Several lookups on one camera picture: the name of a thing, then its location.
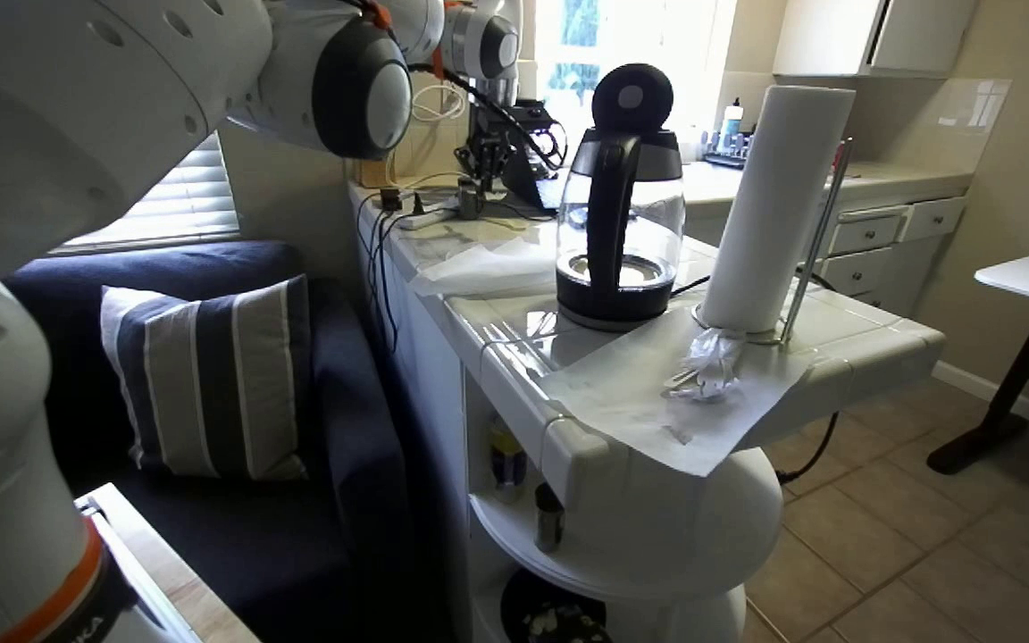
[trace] paper towel roll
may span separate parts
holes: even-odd
[[[775,332],[800,250],[818,221],[854,89],[775,86],[729,207],[700,322]]]

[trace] blue couch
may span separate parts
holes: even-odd
[[[4,282],[50,339],[50,439],[75,493],[118,482],[261,639],[436,639],[439,593],[418,547],[400,436],[339,286],[311,279],[307,482],[161,479],[132,468],[132,425],[100,350],[100,286],[200,300],[297,271],[286,243],[247,239],[39,257]]]

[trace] table leg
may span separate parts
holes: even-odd
[[[1025,336],[1022,350],[1015,354],[1015,364],[1011,364],[1008,379],[993,393],[983,422],[972,432],[965,432],[965,436],[943,443],[940,450],[933,450],[929,454],[929,468],[943,472],[943,475],[954,475],[965,464],[972,464],[979,454],[1008,443],[1025,425],[1025,422],[1011,418],[1011,407],[1015,407],[1025,379],[1029,379],[1029,336]]]

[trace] tile floor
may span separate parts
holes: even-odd
[[[958,475],[925,468],[986,404],[922,382],[840,414],[786,486],[786,529],[747,582],[747,643],[1029,643],[1029,429]],[[797,468],[825,422],[772,443]]]

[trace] throw pillow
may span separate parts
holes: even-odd
[[[136,429],[139,472],[304,479],[307,282],[179,300],[107,286],[100,343]]]

